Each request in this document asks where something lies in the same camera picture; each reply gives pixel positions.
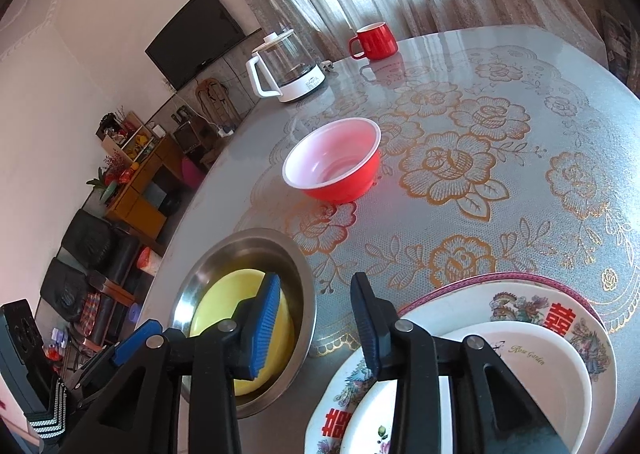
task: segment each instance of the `red bowl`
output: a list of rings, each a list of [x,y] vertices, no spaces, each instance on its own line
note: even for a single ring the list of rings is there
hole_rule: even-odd
[[[380,127],[367,118],[332,121],[293,147],[282,165],[287,185],[336,205],[364,195],[380,166]]]

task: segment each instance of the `kettle lid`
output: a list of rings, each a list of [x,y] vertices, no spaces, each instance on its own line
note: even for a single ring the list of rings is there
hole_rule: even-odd
[[[280,35],[276,35],[275,33],[269,33],[266,37],[264,37],[264,43],[259,45],[256,49],[252,50],[252,53],[256,53],[258,51],[264,51],[267,48],[270,48],[280,42],[282,42],[284,39],[292,36],[293,34],[293,29],[289,29],[283,33],[281,33]]]

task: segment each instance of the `red chinese character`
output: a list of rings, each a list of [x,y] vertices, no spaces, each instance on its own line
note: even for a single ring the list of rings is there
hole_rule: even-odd
[[[551,331],[555,331],[561,337],[564,337],[569,331],[572,322],[575,319],[575,313],[570,308],[565,308],[554,302],[551,304],[551,308],[549,309],[549,313],[546,314],[545,322],[543,326],[545,328],[551,329]]]
[[[324,422],[324,427],[322,427],[322,435],[341,438],[351,419],[351,412],[332,408],[325,418],[326,422]]]

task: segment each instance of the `plaid cloth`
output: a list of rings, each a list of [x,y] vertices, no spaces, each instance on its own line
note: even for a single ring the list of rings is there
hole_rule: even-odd
[[[83,337],[88,337],[91,334],[91,331],[94,330],[95,316],[98,313],[98,306],[100,306],[100,294],[88,294],[86,296],[84,307],[82,308],[80,322],[75,324],[76,329]]]

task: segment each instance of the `red mug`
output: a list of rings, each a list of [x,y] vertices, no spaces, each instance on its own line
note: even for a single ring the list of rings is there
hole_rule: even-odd
[[[359,40],[364,53],[353,54],[353,43]],[[365,56],[369,60],[382,60],[395,55],[398,51],[398,43],[393,33],[385,22],[369,24],[356,31],[356,36],[349,40],[349,52],[353,58],[359,60]]]

